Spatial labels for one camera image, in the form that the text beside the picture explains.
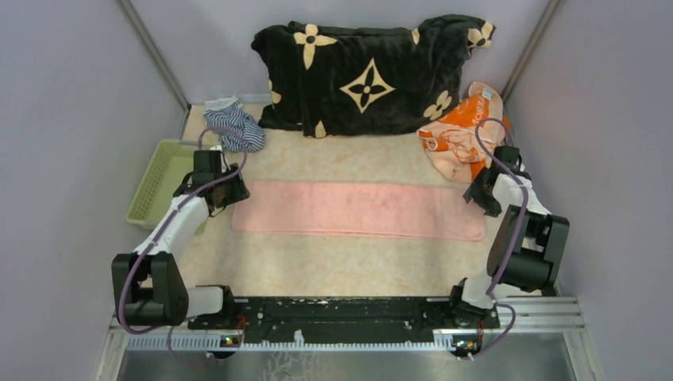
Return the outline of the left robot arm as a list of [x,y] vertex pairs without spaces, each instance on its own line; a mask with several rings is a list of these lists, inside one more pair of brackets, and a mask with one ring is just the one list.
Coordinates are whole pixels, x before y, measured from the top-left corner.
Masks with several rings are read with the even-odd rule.
[[229,287],[187,287],[178,258],[208,219],[250,193],[241,165],[228,164],[220,146],[195,151],[193,165],[150,235],[111,263],[115,314],[131,334],[178,326],[202,315],[220,329],[237,320],[238,308]]

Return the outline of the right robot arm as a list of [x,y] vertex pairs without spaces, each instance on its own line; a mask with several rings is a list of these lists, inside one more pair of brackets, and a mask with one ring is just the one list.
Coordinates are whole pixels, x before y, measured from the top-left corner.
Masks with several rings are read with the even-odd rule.
[[502,221],[485,269],[452,288],[447,316],[457,327],[493,317],[495,303],[518,291],[552,287],[570,230],[565,217],[539,201],[518,148],[497,147],[494,162],[477,174],[463,198]]

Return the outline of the pink towel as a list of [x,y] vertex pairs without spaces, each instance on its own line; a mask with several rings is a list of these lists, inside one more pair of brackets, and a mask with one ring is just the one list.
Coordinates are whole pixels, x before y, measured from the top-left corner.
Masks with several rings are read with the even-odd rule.
[[235,205],[242,233],[480,241],[483,212],[448,187],[255,181]]

